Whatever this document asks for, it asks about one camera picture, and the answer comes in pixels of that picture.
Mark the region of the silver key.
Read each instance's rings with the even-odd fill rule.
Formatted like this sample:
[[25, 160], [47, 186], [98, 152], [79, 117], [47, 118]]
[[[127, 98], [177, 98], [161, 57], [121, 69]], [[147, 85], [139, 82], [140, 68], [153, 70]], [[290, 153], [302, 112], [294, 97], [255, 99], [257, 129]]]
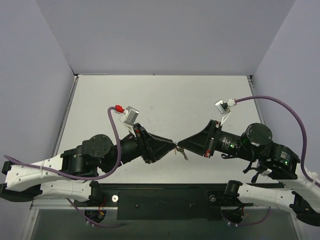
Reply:
[[189, 158], [187, 157], [187, 155], [186, 155], [186, 153], [185, 153], [184, 150], [181, 151], [181, 154], [183, 155], [183, 157], [184, 157], [184, 159], [185, 159], [186, 161], [189, 160]]

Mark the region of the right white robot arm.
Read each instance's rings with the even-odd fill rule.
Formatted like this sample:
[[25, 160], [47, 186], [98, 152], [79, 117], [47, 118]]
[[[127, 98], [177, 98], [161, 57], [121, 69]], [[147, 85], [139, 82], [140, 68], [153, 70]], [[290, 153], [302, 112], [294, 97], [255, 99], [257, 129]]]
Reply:
[[178, 147], [210, 158], [220, 152], [223, 159], [248, 161], [243, 170], [255, 171], [251, 183], [229, 180], [224, 201], [259, 204], [294, 214], [301, 222], [320, 225], [320, 189], [317, 176], [311, 182], [302, 176], [301, 160], [288, 147], [273, 142], [271, 130], [262, 123], [252, 123], [235, 135], [222, 130], [222, 123], [211, 120], [199, 133], [178, 142]]

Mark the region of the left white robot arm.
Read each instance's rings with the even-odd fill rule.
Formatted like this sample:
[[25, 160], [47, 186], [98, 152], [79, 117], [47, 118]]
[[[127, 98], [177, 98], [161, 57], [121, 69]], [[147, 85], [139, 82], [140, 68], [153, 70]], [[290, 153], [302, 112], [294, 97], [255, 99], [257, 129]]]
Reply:
[[97, 134], [75, 148], [31, 164], [6, 156], [0, 197], [16, 203], [41, 198], [73, 199], [97, 206], [105, 198], [98, 182], [103, 179], [99, 170], [110, 176], [139, 157], [152, 164], [176, 146], [171, 139], [151, 134], [136, 123], [133, 132], [116, 144], [107, 135]]

